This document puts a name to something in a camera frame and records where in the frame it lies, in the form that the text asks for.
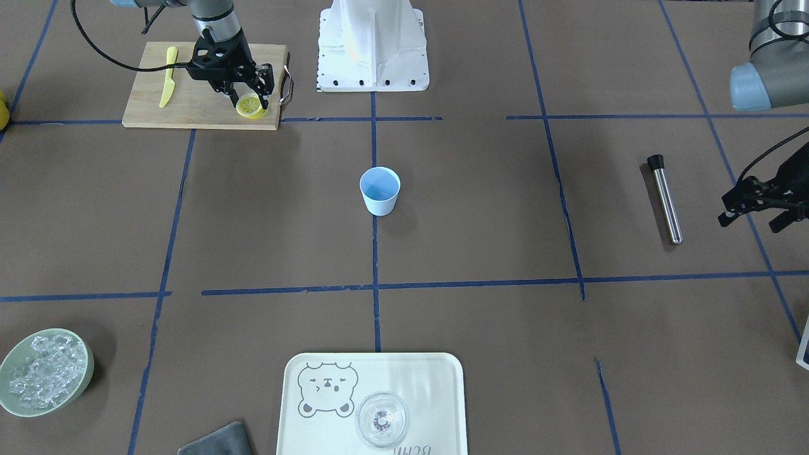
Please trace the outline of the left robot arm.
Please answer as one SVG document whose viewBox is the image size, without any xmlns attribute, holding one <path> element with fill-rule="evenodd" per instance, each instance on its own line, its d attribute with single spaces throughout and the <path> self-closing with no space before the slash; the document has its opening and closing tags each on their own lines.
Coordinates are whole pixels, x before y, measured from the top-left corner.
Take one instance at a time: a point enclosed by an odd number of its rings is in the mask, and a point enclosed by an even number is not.
<svg viewBox="0 0 809 455">
<path fill-rule="evenodd" d="M 730 74 L 730 98 L 736 111 L 807 104 L 807 32 L 807 1 L 753 3 L 749 60 Z"/>
</svg>

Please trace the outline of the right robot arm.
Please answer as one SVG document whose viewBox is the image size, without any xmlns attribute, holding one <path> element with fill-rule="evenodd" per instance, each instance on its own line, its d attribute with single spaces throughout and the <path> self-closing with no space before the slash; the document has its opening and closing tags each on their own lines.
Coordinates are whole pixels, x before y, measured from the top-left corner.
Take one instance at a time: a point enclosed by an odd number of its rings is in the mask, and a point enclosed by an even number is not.
<svg viewBox="0 0 809 455">
<path fill-rule="evenodd" d="M 189 8 L 199 31 L 193 57 L 186 64 L 192 80 L 205 81 L 215 92 L 237 105 L 234 84 L 243 83 L 255 92 L 261 107 L 269 106 L 274 91 L 271 64 L 253 60 L 232 1 L 112 1 L 119 8 Z"/>
</svg>

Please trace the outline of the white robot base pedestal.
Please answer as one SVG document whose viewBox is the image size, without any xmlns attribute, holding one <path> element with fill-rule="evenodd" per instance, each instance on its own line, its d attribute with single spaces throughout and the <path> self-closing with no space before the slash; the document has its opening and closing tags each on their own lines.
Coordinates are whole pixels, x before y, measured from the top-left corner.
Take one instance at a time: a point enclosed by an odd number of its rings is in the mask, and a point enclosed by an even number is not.
<svg viewBox="0 0 809 455">
<path fill-rule="evenodd" d="M 319 26 L 318 92 L 429 88 L 424 15 L 410 1 L 334 1 Z"/>
</svg>

